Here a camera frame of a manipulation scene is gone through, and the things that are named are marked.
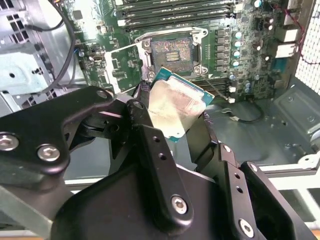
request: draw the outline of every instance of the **screw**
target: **screw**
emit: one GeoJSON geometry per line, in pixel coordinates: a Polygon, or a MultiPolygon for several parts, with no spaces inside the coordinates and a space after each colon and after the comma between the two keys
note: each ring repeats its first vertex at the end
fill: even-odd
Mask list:
{"type": "Polygon", "coordinates": [[[185,202],[185,200],[183,200],[181,197],[179,196],[174,196],[171,198],[171,204],[174,208],[174,210],[178,213],[178,214],[185,214],[187,212],[187,204],[185,202]]]}
{"type": "Polygon", "coordinates": [[[316,120],[316,118],[314,116],[309,116],[307,119],[310,123],[312,123],[316,120]]]}
{"type": "Polygon", "coordinates": [[[96,91],[96,94],[98,94],[98,96],[103,98],[103,99],[107,99],[108,98],[108,95],[102,90],[96,91]]]}
{"type": "Polygon", "coordinates": [[[149,42],[149,41],[144,41],[144,42],[143,42],[143,45],[144,45],[146,48],[148,48],[148,47],[150,47],[150,42],[149,42]]]}
{"type": "Polygon", "coordinates": [[[83,58],[85,56],[85,52],[84,51],[79,51],[78,56],[80,58],[83,58]]]}
{"type": "Polygon", "coordinates": [[[11,151],[18,147],[19,140],[12,135],[0,135],[0,150],[1,151],[11,151]]]}
{"type": "Polygon", "coordinates": [[[250,167],[253,169],[253,171],[258,172],[258,168],[253,163],[250,163],[250,167]]]}
{"type": "Polygon", "coordinates": [[[249,237],[249,238],[253,238],[255,233],[254,230],[252,228],[252,226],[244,219],[240,219],[239,220],[239,226],[241,228],[241,230],[243,231],[243,233],[249,237]]]}
{"type": "Polygon", "coordinates": [[[230,153],[230,152],[231,152],[230,147],[228,147],[227,145],[223,145],[223,147],[224,147],[224,149],[225,149],[228,153],[230,153]]]}
{"type": "Polygon", "coordinates": [[[52,145],[45,145],[39,148],[38,157],[47,162],[53,162],[60,157],[60,151],[52,145]]]}
{"type": "Polygon", "coordinates": [[[194,68],[194,72],[195,72],[196,74],[199,74],[199,73],[200,73],[200,67],[196,66],[196,67],[194,68]]]}
{"type": "Polygon", "coordinates": [[[149,72],[149,78],[153,79],[155,77],[155,73],[153,71],[149,72]]]}

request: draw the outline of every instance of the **bolt hole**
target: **bolt hole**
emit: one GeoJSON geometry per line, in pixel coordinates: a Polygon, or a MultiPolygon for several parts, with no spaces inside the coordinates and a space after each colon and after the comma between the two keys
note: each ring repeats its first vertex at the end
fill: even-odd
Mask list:
{"type": "Polygon", "coordinates": [[[120,129],[120,127],[117,125],[117,124],[112,124],[110,127],[109,127],[109,132],[111,134],[117,132],[118,130],[120,129]]]}
{"type": "Polygon", "coordinates": [[[158,157],[161,159],[161,160],[166,160],[167,157],[163,154],[163,153],[159,153],[158,157]]]}
{"type": "Polygon", "coordinates": [[[153,141],[155,141],[156,143],[159,143],[160,142],[160,139],[157,138],[156,136],[153,137],[153,141]]]}
{"type": "Polygon", "coordinates": [[[238,190],[238,192],[239,192],[239,193],[241,193],[241,194],[243,194],[243,193],[244,193],[244,191],[242,191],[241,187],[236,186],[235,188],[238,190]]]}

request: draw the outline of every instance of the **black ram slot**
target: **black ram slot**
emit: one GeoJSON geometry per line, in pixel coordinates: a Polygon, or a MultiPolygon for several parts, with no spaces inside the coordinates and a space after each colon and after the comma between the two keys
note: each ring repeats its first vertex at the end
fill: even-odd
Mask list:
{"type": "Polygon", "coordinates": [[[161,8],[161,9],[140,11],[140,12],[136,12],[136,14],[127,15],[124,18],[130,19],[131,21],[137,21],[137,20],[145,20],[146,18],[159,18],[159,17],[176,16],[179,14],[186,15],[186,14],[201,13],[203,12],[203,9],[205,9],[205,12],[231,10],[229,6],[226,6],[224,4],[208,6],[206,8],[202,7],[201,5],[199,6],[192,5],[192,6],[171,7],[171,8],[161,8]]]}
{"type": "Polygon", "coordinates": [[[209,12],[197,12],[194,14],[180,14],[175,15],[169,18],[152,18],[149,21],[128,21],[126,25],[122,26],[126,28],[128,32],[137,30],[137,29],[145,29],[157,26],[168,26],[175,25],[181,23],[202,21],[202,20],[215,20],[215,19],[224,19],[224,18],[233,18],[235,14],[231,14],[228,10],[225,12],[214,12],[210,14],[209,12]]]}
{"type": "Polygon", "coordinates": [[[132,5],[127,6],[118,6],[117,12],[118,17],[127,15],[130,16],[131,14],[135,14],[136,12],[143,12],[147,10],[162,10],[165,8],[183,8],[185,9],[186,6],[197,5],[203,8],[214,6],[214,5],[226,5],[232,4],[231,0],[179,0],[179,1],[158,1],[153,0],[150,2],[139,2],[132,5]]]}

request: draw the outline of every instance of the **ventilation grille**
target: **ventilation grille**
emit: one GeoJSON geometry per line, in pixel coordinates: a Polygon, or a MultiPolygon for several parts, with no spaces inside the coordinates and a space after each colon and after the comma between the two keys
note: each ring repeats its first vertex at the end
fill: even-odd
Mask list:
{"type": "MultiPolygon", "coordinates": [[[[320,0],[316,0],[306,31],[302,54],[309,63],[320,63],[320,0]]],[[[320,95],[320,64],[309,64],[300,57],[295,77],[320,95]]]]}
{"type": "Polygon", "coordinates": [[[14,34],[10,36],[13,43],[21,44],[29,42],[29,36],[26,32],[25,26],[23,25],[18,14],[6,16],[6,19],[9,21],[14,34]]]}
{"type": "Polygon", "coordinates": [[[0,0],[0,11],[13,9],[14,5],[11,0],[0,0]]]}
{"type": "MultiPolygon", "coordinates": [[[[46,101],[54,99],[54,98],[57,97],[57,94],[56,94],[55,90],[53,90],[53,89],[48,91],[45,95],[46,95],[46,98],[47,98],[46,101]]],[[[22,103],[21,107],[22,107],[22,109],[27,109],[27,108],[29,108],[29,107],[31,107],[33,105],[39,104],[39,103],[40,103],[40,101],[37,102],[34,99],[34,97],[31,96],[24,103],[22,103]]]]}

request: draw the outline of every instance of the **green circuit board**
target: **green circuit board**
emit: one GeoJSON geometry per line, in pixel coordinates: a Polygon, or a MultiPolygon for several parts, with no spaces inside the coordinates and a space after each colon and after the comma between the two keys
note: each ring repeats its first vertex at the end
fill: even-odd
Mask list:
{"type": "MultiPolygon", "coordinates": [[[[273,8],[278,4],[65,0],[61,6],[73,22],[79,65],[89,85],[130,92],[166,67],[216,96],[218,89],[242,101],[247,95],[272,98],[275,85],[270,79],[279,78],[286,65],[286,59],[279,62],[270,55],[275,29],[284,24],[281,11],[273,8]],[[229,86],[236,92],[228,92],[229,86]]],[[[299,14],[299,5],[295,12],[299,14]]]]}

